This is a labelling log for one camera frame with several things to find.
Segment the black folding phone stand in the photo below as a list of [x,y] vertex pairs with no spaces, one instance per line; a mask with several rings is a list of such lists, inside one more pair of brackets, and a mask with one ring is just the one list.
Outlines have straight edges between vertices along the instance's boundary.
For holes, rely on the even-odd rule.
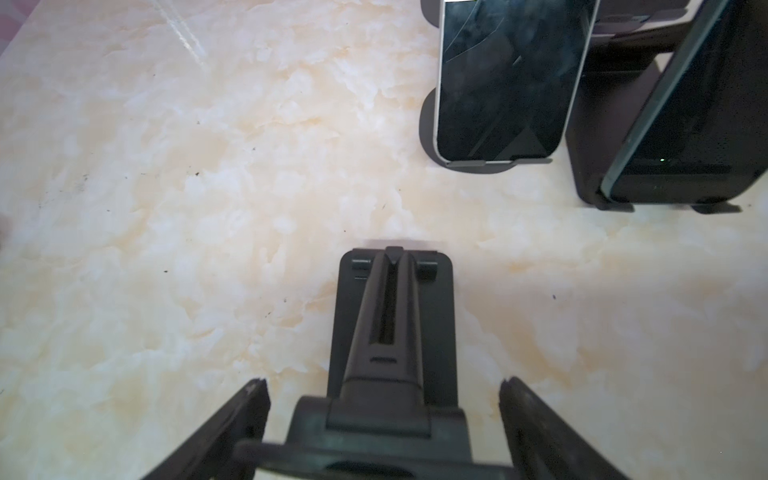
[[281,444],[242,440],[236,461],[300,479],[512,479],[472,457],[458,405],[453,269],[436,251],[353,250],[340,266],[325,396],[296,404]]

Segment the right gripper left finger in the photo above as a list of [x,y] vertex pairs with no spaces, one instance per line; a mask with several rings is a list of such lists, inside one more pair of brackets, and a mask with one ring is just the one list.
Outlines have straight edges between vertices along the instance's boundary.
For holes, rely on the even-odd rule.
[[267,381],[248,381],[144,479],[252,479],[256,467],[235,460],[234,448],[263,438],[270,406]]

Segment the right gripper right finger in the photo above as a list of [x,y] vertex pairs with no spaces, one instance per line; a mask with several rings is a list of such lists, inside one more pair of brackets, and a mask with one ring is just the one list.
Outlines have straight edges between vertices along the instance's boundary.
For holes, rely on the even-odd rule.
[[499,410],[521,479],[626,477],[519,378],[502,382]]

